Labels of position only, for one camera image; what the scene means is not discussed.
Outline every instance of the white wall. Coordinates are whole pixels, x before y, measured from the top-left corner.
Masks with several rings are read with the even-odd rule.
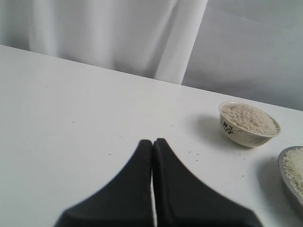
[[[303,1],[208,2],[183,85],[303,110]]]

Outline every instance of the bowl rim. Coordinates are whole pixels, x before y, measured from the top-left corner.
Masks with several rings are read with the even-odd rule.
[[[278,167],[279,167],[279,172],[282,177],[282,180],[284,181],[285,185],[287,186],[288,190],[291,192],[291,194],[296,198],[296,200],[303,206],[303,198],[299,195],[299,193],[296,192],[294,187],[291,185],[290,180],[286,176],[286,172],[284,170],[284,163],[283,163],[283,158],[285,157],[286,153],[290,150],[294,150],[296,148],[303,148],[303,146],[292,146],[285,148],[284,150],[281,151],[278,157]]]
[[[244,129],[243,127],[240,127],[240,126],[234,124],[233,122],[231,122],[231,121],[222,113],[222,110],[221,110],[221,109],[222,109],[222,107],[223,107],[224,105],[226,105],[226,104],[240,104],[240,105],[247,105],[247,106],[250,106],[250,107],[253,107],[253,108],[256,108],[256,109],[262,111],[263,113],[265,113],[267,116],[269,116],[269,117],[273,120],[274,124],[276,125],[276,127],[277,127],[277,129],[278,129],[278,132],[277,132],[275,135],[262,135],[262,134],[254,133],[254,132],[252,132],[252,131],[248,131],[247,129]],[[224,116],[232,125],[237,126],[238,128],[242,129],[243,131],[249,132],[249,133],[251,133],[251,134],[253,134],[253,135],[261,136],[261,137],[264,137],[264,138],[273,138],[273,137],[276,137],[276,136],[278,136],[278,135],[281,134],[281,126],[280,126],[280,124],[276,121],[276,119],[273,118],[272,116],[270,116],[270,115],[269,115],[268,113],[266,113],[265,111],[263,111],[263,110],[261,110],[261,109],[259,109],[259,108],[257,108],[257,107],[254,107],[254,106],[252,106],[252,105],[249,105],[249,104],[246,104],[246,103],[234,102],[234,101],[226,101],[226,102],[222,102],[222,103],[219,105],[219,111],[220,111],[220,114],[221,114],[222,116]]]

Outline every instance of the rice grain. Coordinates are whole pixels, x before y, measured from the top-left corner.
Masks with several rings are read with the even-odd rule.
[[[278,129],[265,112],[249,105],[224,105],[222,114],[235,125],[261,135],[275,135]]]

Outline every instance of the curtain fold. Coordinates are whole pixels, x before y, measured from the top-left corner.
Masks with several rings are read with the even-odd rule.
[[[0,0],[0,44],[181,84],[206,3]]]

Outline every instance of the bowl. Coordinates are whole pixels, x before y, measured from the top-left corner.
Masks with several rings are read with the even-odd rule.
[[[300,195],[295,191],[293,186],[290,184],[290,181],[286,176],[286,172],[284,170],[284,165],[283,165],[283,158],[284,158],[285,154],[289,150],[294,150],[296,148],[303,148],[303,146],[289,147],[289,148],[284,149],[279,155],[278,166],[279,166],[280,174],[282,177],[282,187],[283,187],[285,196],[289,200],[289,203],[292,205],[295,212],[303,219],[303,199],[300,197]]]
[[[281,127],[280,127],[279,123],[268,114],[267,115],[273,120],[273,122],[277,128],[277,133],[275,135],[257,134],[257,133],[250,132],[242,127],[237,126],[236,124],[232,123],[230,120],[228,120],[222,114],[222,107],[225,105],[230,105],[230,104],[246,105],[246,106],[251,106],[251,105],[244,104],[244,103],[237,103],[237,102],[224,102],[224,103],[221,103],[219,106],[221,129],[222,129],[223,133],[233,142],[235,142],[239,145],[245,146],[245,147],[254,148],[254,147],[263,145],[264,143],[268,142],[271,138],[276,137],[280,134]]]

